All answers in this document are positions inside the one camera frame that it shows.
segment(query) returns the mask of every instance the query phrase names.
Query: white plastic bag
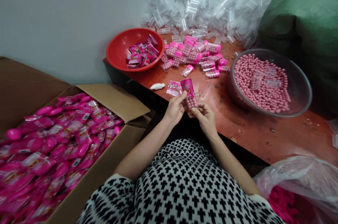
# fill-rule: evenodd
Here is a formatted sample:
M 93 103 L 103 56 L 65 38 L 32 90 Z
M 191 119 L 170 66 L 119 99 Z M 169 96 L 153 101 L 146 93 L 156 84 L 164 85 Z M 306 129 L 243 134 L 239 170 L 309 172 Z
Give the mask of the white plastic bag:
M 327 217 L 338 223 L 338 168 L 330 163 L 298 155 L 265 168 L 254 180 L 265 199 L 269 199 L 272 188 L 278 185 L 311 202 L 317 223 L 329 223 Z

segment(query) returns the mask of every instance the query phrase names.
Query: red plastic bowl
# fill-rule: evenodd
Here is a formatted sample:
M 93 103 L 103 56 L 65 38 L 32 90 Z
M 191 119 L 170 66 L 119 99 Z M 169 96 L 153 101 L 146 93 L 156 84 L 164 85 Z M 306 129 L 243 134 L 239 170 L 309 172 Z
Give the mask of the red plastic bowl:
M 136 69 L 127 68 L 126 58 L 127 55 L 130 54 L 128 48 L 139 42 L 146 41 L 149 34 L 152 34 L 158 43 L 158 45 L 155 47 L 159 51 L 158 58 L 145 67 L 140 67 Z M 118 70 L 137 72 L 137 71 L 146 71 L 152 68 L 162 57 L 163 52 L 164 52 L 164 41 L 158 33 L 150 29 L 135 28 L 128 29 L 115 36 L 107 46 L 106 57 L 109 64 L 111 64 Z

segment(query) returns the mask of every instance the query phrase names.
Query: hand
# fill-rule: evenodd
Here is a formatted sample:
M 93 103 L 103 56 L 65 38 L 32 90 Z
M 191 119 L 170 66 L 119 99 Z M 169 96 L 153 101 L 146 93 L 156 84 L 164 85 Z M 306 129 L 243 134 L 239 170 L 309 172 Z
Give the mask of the hand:
M 184 106 L 182 102 L 186 97 L 187 92 L 183 91 L 182 94 L 171 98 L 163 119 L 169 120 L 173 126 L 177 125 L 184 113 Z
M 197 108 L 192 108 L 188 113 L 190 118 L 196 117 L 200 122 L 202 131 L 208 139 L 217 136 L 215 114 L 207 104 L 198 104 Z

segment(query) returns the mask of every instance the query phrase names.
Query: person's right hand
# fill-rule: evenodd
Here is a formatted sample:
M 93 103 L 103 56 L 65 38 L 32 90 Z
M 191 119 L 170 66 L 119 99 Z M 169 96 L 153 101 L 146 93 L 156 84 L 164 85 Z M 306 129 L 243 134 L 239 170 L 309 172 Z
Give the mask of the person's right hand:
M 198 104 L 188 112 L 190 118 L 196 117 L 200 122 L 202 131 L 208 139 L 217 136 L 215 114 L 207 104 Z

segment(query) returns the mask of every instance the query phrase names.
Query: cardboard box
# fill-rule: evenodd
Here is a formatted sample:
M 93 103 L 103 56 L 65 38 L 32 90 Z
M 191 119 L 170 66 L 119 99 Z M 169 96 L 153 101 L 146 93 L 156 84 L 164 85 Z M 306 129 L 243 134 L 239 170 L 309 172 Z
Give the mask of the cardboard box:
M 48 74 L 0 57 L 0 138 L 39 108 L 57 97 L 86 92 L 121 117 L 126 125 L 48 219 L 48 224 L 75 223 L 90 195 L 113 173 L 139 142 L 151 116 L 146 106 L 123 89 L 110 84 L 72 86 Z

